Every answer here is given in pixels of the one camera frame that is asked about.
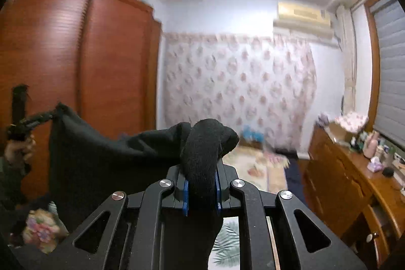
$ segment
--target wardrobe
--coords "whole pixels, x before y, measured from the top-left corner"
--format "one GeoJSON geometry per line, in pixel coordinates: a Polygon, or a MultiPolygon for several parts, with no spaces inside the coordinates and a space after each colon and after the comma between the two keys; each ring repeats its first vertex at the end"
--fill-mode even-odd
{"type": "MultiPolygon", "coordinates": [[[[154,129],[160,32],[138,0],[8,0],[0,12],[2,133],[11,89],[22,83],[28,115],[62,102],[111,139],[154,129]]],[[[50,126],[34,131],[37,151],[22,183],[29,199],[48,191],[50,126]]]]}

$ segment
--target curtain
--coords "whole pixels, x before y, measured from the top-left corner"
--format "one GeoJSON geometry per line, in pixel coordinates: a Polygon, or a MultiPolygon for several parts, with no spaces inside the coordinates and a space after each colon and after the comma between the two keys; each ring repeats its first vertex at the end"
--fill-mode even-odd
{"type": "Polygon", "coordinates": [[[341,48],[345,73],[343,114],[347,114],[354,111],[356,107],[356,37],[352,13],[343,5],[340,5],[336,15],[341,31],[341,48]]]}
{"type": "Polygon", "coordinates": [[[245,125],[274,147],[299,149],[316,90],[311,48],[286,36],[168,33],[165,119],[214,118],[238,134],[245,125]]]}

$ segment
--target wooden window frame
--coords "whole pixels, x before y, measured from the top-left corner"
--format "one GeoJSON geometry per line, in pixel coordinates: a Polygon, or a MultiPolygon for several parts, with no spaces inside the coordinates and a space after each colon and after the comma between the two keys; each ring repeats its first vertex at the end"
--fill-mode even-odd
{"type": "Polygon", "coordinates": [[[367,0],[364,3],[366,9],[367,22],[369,24],[370,39],[371,39],[371,59],[372,59],[372,74],[371,74],[371,95],[369,104],[369,121],[366,124],[365,130],[372,131],[375,117],[377,116],[379,85],[380,85],[380,54],[379,42],[377,34],[377,26],[375,24],[374,15],[370,8],[380,0],[367,0]]]}

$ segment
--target window blind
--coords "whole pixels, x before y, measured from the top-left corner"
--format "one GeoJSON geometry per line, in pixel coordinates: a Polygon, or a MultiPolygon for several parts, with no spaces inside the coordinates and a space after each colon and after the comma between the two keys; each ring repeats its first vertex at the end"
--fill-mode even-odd
{"type": "Polygon", "coordinates": [[[397,0],[370,8],[380,48],[380,90],[374,129],[405,148],[405,13],[397,0]]]}

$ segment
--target flower-patterned fabric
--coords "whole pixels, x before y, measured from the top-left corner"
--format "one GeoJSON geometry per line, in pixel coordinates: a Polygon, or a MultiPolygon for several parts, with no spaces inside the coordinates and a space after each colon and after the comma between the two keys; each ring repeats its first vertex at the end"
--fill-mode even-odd
{"type": "Polygon", "coordinates": [[[299,149],[316,90],[315,64],[304,39],[166,37],[167,125],[214,118],[238,133],[250,125],[274,147],[299,149]]]}

